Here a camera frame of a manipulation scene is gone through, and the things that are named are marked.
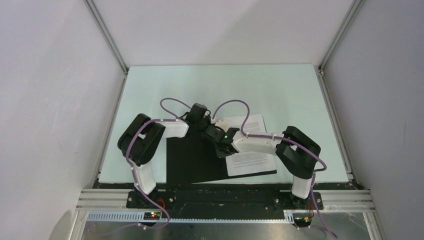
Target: red wire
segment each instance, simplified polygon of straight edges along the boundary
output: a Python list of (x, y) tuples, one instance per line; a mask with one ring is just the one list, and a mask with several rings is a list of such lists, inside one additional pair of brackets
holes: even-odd
[(162, 202), (163, 204), (162, 208), (165, 209), (165, 201), (162, 198), (159, 198), (158, 201)]

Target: white enclosure wall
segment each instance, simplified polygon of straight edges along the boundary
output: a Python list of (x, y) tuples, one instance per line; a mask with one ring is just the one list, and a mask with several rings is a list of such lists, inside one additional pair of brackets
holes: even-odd
[(123, 74), (82, 0), (1, 1), (0, 35), (1, 239), (45, 240), (93, 176)]
[(353, 0), (96, 0), (128, 66), (320, 64)]
[(367, 1), (325, 69), (388, 239), (422, 239), (424, 1)]

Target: paper sheet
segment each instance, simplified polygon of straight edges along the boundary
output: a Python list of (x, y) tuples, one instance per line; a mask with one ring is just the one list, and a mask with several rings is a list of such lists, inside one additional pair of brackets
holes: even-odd
[[(221, 119), (228, 128), (240, 128), (246, 116), (225, 117)], [(244, 125), (244, 131), (249, 133), (266, 133), (262, 114), (250, 115)], [(238, 176), (269, 172), (277, 169), (274, 157), (260, 152), (243, 152), (225, 158), (228, 176)]]

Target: light blue table surface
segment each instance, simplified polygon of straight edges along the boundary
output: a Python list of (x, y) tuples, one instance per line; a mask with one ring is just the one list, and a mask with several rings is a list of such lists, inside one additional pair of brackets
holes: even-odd
[[(131, 67), (102, 163), (100, 183), (134, 182), (130, 166), (117, 147), (118, 139), (139, 113), (151, 118), (173, 118), (159, 106), (159, 101), (165, 97), (177, 98), (190, 106), (201, 103), (212, 112), (227, 100), (244, 100), (249, 104), (251, 114), (263, 115), (268, 133), (282, 132), (292, 125), (321, 146), (319, 156), (328, 169), (317, 173), (317, 182), (348, 181), (314, 66), (284, 64)], [(166, 101), (164, 105), (179, 115), (188, 110), (173, 101)], [(216, 118), (244, 114), (244, 105), (230, 103), (219, 110)], [(274, 158), (277, 174), (220, 180), (215, 183), (291, 182), (292, 174), (277, 157)], [(156, 182), (165, 183), (165, 140), (161, 141), (152, 159), (152, 168)]]

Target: aluminum frame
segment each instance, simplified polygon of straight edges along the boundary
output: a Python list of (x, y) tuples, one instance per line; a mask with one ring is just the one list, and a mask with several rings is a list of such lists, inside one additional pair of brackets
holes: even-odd
[[(128, 67), (125, 64), (122, 55), (120, 54), (117, 45), (115, 44), (108, 28), (97, 9), (94, 0), (84, 0), (87, 9), (93, 17), (94, 22), (98, 26), (101, 34), (103, 35), (107, 45), (109, 46), (112, 54), (114, 55), (117, 63), (119, 64), (122, 72), (124, 74), (124, 80), (114, 107), (114, 113), (111, 118), (108, 135), (105, 138), (103, 143), (103, 151), (96, 165), (96, 169), (91, 181), (91, 186), (93, 186), (94, 181), (96, 180), (99, 169), (105, 157), (106, 147), (109, 144), (112, 127), (115, 122), (116, 114), (118, 111), (119, 103), (121, 102), (122, 93), (124, 90), (124, 85), (126, 81), (126, 75), (128, 74)], [(351, 26), (353, 20), (358, 14), (359, 9), (363, 5), (364, 0), (354, 0), (350, 6), (340, 28), (337, 31), (336, 36), (334, 37), (331, 45), (329, 46), (324, 58), (321, 61), (321, 64), (316, 67), (317, 78), (319, 81), (319, 86), (321, 88), (322, 95), (324, 97), (325, 105), (327, 107), (331, 124), (333, 126), (334, 133), (336, 134), (337, 143), (339, 145), (339, 150), (342, 154), (342, 159), (346, 167), (346, 173), (349, 180), (355, 179), (358, 183), (358, 180), (355, 178), (355, 170), (350, 161), (350, 154), (348, 147), (346, 146), (345, 138), (343, 137), (343, 131), (340, 127), (339, 117), (336, 112), (336, 108), (333, 104), (333, 99), (331, 97), (329, 88), (327, 86), (326, 78), (324, 75), (324, 70), (336, 51), (337, 47), (340, 45), (342, 39), (346, 35), (349, 27)], [(155, 209), (127, 209), (126, 202), (129, 189), (83, 189), (79, 197), (75, 213), (72, 219), (72, 230), (69, 235), (69, 240), (80, 240), (84, 234), (85, 224), (87, 217), (91, 211), (118, 211), (118, 212), (144, 212), (152, 211)], [(376, 206), (369, 190), (319, 190), (321, 193), (322, 202), (324, 204), (323, 213), (363, 213), (364, 219), (366, 221), (367, 229), (372, 240), (384, 240), (386, 239), (385, 233), (383, 231)], [(306, 213), (306, 210), (288, 210), (287, 214), (295, 213)], [(199, 221), (204, 222), (200, 219), (178, 219), (174, 221), (182, 221), (184, 223), (198, 223)]]

